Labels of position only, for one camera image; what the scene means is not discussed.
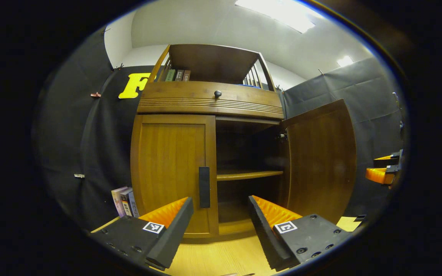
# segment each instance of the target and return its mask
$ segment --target stack of books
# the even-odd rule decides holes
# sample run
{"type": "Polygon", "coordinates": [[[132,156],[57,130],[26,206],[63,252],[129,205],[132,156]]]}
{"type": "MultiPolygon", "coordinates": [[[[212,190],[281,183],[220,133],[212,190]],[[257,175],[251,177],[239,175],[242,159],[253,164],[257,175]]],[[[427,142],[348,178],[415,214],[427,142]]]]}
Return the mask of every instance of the stack of books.
{"type": "Polygon", "coordinates": [[[165,77],[165,82],[188,82],[190,79],[190,70],[169,69],[165,77]]]}
{"type": "Polygon", "coordinates": [[[130,217],[139,218],[139,212],[135,204],[134,194],[131,187],[120,187],[112,190],[112,198],[120,217],[128,215],[130,217]]]}

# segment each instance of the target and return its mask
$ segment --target open cabinet door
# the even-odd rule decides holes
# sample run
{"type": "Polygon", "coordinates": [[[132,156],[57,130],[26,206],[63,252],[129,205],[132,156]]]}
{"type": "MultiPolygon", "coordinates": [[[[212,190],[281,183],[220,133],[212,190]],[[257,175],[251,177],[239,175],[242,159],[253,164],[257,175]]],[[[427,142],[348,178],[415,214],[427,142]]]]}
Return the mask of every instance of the open cabinet door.
{"type": "Polygon", "coordinates": [[[287,208],[337,224],[356,179],[356,140],[343,99],[281,122],[287,130],[287,208]]]}

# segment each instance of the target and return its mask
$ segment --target book spine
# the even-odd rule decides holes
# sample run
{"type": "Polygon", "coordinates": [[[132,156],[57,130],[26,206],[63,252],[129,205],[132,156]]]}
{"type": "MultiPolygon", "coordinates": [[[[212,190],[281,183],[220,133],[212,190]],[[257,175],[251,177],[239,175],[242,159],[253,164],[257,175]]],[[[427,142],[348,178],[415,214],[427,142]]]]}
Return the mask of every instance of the book spine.
{"type": "Polygon", "coordinates": [[[126,211],[124,210],[124,206],[122,205],[120,194],[118,192],[112,191],[112,198],[114,199],[115,208],[117,209],[119,217],[124,217],[126,215],[126,211]]]}
{"type": "Polygon", "coordinates": [[[175,77],[175,69],[168,70],[168,75],[165,82],[172,82],[174,77],[175,77]]]}
{"type": "Polygon", "coordinates": [[[122,200],[122,205],[124,206],[126,215],[132,216],[132,213],[130,212],[129,203],[127,202],[127,196],[125,194],[121,194],[120,199],[122,200]]]}
{"type": "Polygon", "coordinates": [[[165,67],[163,68],[163,70],[165,70],[162,74],[162,77],[161,77],[161,80],[159,80],[160,82],[164,82],[166,79],[167,79],[167,75],[168,75],[168,72],[170,72],[170,65],[166,65],[165,64],[165,67]]]}
{"type": "Polygon", "coordinates": [[[133,217],[139,218],[139,212],[137,211],[137,206],[135,204],[134,193],[130,191],[128,196],[129,196],[130,209],[132,210],[133,217]]]}
{"type": "Polygon", "coordinates": [[[184,70],[177,70],[177,78],[175,78],[175,81],[176,82],[181,82],[183,75],[184,75],[184,70]]]}
{"type": "Polygon", "coordinates": [[[190,70],[185,70],[184,71],[184,77],[183,77],[183,81],[184,82],[188,82],[190,78],[190,70]]]}

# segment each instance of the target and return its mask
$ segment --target ceiling light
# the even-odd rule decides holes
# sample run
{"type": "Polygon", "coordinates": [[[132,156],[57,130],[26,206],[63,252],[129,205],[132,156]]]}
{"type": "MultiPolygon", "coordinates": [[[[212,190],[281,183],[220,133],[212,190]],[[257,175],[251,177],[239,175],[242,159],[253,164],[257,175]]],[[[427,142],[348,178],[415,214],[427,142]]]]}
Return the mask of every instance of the ceiling light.
{"type": "Polygon", "coordinates": [[[344,56],[342,59],[338,59],[337,63],[340,65],[340,67],[347,66],[349,64],[352,64],[354,61],[352,61],[350,56],[344,56]]]}
{"type": "Polygon", "coordinates": [[[293,0],[237,0],[235,5],[265,14],[300,33],[314,27],[307,15],[323,18],[317,12],[293,0]]]}

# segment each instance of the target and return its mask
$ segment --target yellow letter f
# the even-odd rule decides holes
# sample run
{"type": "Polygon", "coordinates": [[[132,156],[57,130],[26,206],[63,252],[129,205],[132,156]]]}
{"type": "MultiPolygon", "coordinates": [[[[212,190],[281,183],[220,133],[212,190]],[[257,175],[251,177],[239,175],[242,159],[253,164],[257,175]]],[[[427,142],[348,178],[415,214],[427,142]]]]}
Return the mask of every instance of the yellow letter f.
{"type": "Polygon", "coordinates": [[[127,82],[124,92],[119,94],[119,99],[134,99],[137,97],[138,93],[136,88],[139,87],[139,91],[144,89],[148,78],[151,73],[134,73],[129,75],[129,81],[127,82]]]}

